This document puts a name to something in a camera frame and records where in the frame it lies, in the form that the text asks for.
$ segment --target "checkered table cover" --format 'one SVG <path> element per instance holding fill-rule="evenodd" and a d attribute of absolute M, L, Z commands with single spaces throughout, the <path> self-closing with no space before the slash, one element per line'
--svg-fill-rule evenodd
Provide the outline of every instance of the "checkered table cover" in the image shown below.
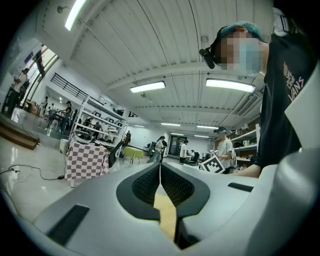
<path fill-rule="evenodd" d="M 65 178 L 91 179 L 109 172 L 108 150 L 104 147 L 71 141 Z"/>

